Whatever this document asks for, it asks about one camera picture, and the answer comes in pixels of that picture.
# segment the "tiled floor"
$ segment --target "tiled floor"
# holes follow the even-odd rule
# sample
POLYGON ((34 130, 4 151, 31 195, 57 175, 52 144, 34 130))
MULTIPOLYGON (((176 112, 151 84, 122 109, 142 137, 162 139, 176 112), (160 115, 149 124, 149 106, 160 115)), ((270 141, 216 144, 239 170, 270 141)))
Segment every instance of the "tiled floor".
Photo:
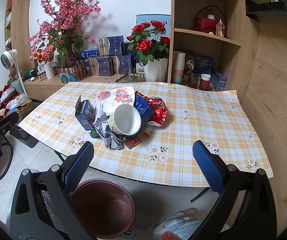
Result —
MULTIPOLYGON (((46 171, 54 164, 61 164, 61 160, 48 146, 41 142, 30 149, 23 143, 7 134, 6 137, 13 146, 13 160, 6 176, 0 181, 0 220, 6 220, 6 207, 9 203, 16 181, 25 168, 46 171)), ((4 155, 0 158, 0 168, 8 162, 8 147, 3 147, 4 155)), ((195 197, 203 188, 182 188, 152 185, 112 176, 88 168, 81 182, 92 178, 107 178, 123 185, 133 196, 141 202, 141 212, 135 239, 152 239, 156 225, 163 222, 172 214, 195 207, 199 212, 199 219, 203 219, 218 198, 218 194, 208 191, 194 203, 190 199, 195 197)))

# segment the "red gift bag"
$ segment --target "red gift bag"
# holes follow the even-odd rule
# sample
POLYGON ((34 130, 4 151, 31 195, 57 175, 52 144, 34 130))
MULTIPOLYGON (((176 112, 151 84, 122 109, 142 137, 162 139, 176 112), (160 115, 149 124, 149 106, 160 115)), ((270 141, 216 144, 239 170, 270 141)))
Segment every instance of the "red gift bag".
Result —
POLYGON ((228 37, 227 37, 227 25, 224 22, 224 14, 217 6, 214 6, 214 5, 208 5, 208 6, 204 7, 204 8, 202 8, 199 12, 197 12, 197 14, 196 14, 196 16, 194 18, 195 31, 202 32, 202 33, 210 33, 210 32, 212 32, 214 35, 216 35, 216 24, 219 21, 208 19, 208 18, 203 18, 203 17, 198 17, 198 15, 202 12, 202 10, 205 10, 208 7, 214 7, 216 9, 218 9, 218 11, 221 12, 221 14, 223 16, 222 17, 222 21, 223 21, 224 26, 225 26, 224 37, 228 39, 228 37))

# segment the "white flower pot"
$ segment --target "white flower pot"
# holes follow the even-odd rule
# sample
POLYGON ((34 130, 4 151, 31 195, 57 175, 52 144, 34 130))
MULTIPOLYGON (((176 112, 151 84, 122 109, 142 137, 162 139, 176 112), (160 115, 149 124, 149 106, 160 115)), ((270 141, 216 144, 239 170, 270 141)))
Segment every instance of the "white flower pot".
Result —
POLYGON ((148 60, 148 64, 143 67, 146 82, 165 82, 168 61, 168 58, 154 60, 154 62, 148 60))
POLYGON ((45 73, 46 73, 48 79, 54 78, 54 72, 53 72, 53 68, 52 68, 51 62, 48 62, 45 65, 45 73))

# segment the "yellow plaid tablecloth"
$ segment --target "yellow plaid tablecloth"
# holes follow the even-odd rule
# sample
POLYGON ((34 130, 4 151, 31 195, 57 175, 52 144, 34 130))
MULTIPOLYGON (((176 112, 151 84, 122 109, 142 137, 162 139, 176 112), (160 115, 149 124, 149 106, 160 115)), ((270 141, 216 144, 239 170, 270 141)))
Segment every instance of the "yellow plaid tablecloth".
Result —
POLYGON ((259 137, 242 110, 236 91, 203 92, 166 83, 70 82, 54 93, 19 126, 52 149, 75 154, 85 141, 93 143, 90 166, 115 175, 157 184, 206 187, 208 183, 192 155, 192 145, 202 140, 210 152, 241 171, 258 168, 273 177, 259 137), (95 105, 98 91, 124 86, 148 97, 160 97, 169 112, 162 127, 146 127, 150 137, 129 150, 106 149, 93 139, 74 116, 76 101, 89 99, 95 105))

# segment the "electric fan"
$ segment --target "electric fan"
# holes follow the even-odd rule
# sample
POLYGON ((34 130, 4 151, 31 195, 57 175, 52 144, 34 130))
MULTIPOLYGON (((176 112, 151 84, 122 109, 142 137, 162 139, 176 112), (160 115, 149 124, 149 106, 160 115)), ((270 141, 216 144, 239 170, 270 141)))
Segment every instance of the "electric fan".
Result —
POLYGON ((28 96, 28 93, 26 91, 26 88, 24 87, 24 84, 23 84, 23 81, 22 81, 22 78, 20 75, 20 71, 22 71, 22 69, 19 67, 17 54, 18 54, 18 52, 16 49, 5 51, 1 55, 1 63, 5 67, 5 69, 7 69, 7 70, 10 70, 10 68, 14 65, 14 68, 17 71, 17 75, 19 77, 23 91, 28 96))

